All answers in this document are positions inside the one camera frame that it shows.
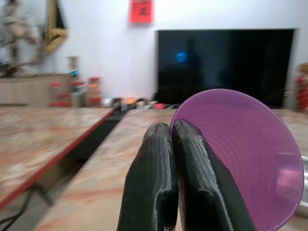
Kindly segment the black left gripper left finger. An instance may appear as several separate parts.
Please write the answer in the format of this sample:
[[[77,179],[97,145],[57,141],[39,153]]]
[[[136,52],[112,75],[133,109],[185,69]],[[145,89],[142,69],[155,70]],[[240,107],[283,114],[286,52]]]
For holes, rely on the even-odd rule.
[[[178,183],[171,130],[148,127],[125,178],[116,231],[175,231]]]

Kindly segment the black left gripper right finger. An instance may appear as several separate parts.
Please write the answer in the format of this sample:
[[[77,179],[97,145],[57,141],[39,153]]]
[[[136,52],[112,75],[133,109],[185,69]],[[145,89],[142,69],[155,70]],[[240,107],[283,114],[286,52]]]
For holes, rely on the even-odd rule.
[[[201,131],[178,120],[172,142],[182,231],[256,231],[232,174]]]

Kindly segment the purple translucent plastic cup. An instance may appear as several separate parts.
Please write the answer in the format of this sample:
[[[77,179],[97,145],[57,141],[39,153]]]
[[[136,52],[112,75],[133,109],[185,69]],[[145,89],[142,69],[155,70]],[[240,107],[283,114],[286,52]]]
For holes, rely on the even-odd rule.
[[[228,89],[202,91],[183,102],[171,122],[200,129],[232,174],[257,231],[277,231],[298,208],[304,169],[288,127],[265,104]]]

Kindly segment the small orange and grey item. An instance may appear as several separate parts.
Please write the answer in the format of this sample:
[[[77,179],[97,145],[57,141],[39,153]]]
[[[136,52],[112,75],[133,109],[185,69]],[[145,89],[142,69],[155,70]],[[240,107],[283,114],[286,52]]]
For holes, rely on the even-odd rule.
[[[121,101],[121,110],[132,110],[136,108],[136,98],[135,97],[128,97]]]

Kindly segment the red patterned decorative boxes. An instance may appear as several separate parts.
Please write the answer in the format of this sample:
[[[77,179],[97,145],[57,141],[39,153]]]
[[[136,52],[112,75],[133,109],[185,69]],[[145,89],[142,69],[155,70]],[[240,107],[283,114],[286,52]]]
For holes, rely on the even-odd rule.
[[[101,78],[90,77],[88,80],[88,102],[91,107],[101,107]]]

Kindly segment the silver metal bowl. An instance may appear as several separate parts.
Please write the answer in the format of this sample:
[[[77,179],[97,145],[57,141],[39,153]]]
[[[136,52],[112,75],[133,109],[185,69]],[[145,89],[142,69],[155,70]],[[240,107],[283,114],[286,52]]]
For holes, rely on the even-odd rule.
[[[297,214],[308,218],[308,157],[301,156],[304,169],[304,189]]]

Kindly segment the large black television screen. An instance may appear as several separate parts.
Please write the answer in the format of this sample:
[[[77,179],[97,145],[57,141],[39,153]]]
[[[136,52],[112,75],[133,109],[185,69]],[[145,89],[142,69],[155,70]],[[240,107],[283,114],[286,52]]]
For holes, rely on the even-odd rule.
[[[230,89],[281,108],[294,33],[294,29],[158,30],[155,99],[180,104],[204,90]]]

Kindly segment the red and white figurine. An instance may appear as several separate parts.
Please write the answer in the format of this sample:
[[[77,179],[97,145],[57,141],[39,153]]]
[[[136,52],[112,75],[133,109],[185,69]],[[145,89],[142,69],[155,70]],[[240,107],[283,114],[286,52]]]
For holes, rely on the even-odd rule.
[[[298,110],[308,112],[308,63],[300,64],[297,68],[299,77],[295,81],[296,102]]]

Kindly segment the beige wooden cabinet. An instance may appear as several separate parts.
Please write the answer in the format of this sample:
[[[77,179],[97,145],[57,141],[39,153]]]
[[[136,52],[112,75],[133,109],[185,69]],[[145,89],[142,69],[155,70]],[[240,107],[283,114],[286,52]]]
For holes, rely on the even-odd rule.
[[[25,78],[0,78],[0,105],[49,107],[70,93],[68,74],[42,74]]]

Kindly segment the black and gold hanging flag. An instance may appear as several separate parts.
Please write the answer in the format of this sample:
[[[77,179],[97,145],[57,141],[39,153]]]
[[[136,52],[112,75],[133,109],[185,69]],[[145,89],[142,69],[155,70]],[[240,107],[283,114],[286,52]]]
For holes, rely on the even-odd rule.
[[[43,54],[49,55],[68,39],[68,29],[62,18],[58,0],[47,0],[43,29]]]

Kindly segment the dried branch decoration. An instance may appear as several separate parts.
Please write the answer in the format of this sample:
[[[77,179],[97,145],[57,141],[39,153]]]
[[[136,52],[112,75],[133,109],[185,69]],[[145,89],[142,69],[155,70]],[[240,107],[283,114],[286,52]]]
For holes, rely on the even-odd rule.
[[[4,0],[0,7],[0,66],[17,76],[35,74],[41,42],[33,13],[21,0]]]

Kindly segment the red paper wall hanging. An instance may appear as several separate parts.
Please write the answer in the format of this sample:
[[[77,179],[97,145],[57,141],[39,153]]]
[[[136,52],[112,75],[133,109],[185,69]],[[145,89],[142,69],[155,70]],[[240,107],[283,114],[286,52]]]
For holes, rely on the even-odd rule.
[[[154,0],[130,0],[129,22],[150,24],[154,15]]]

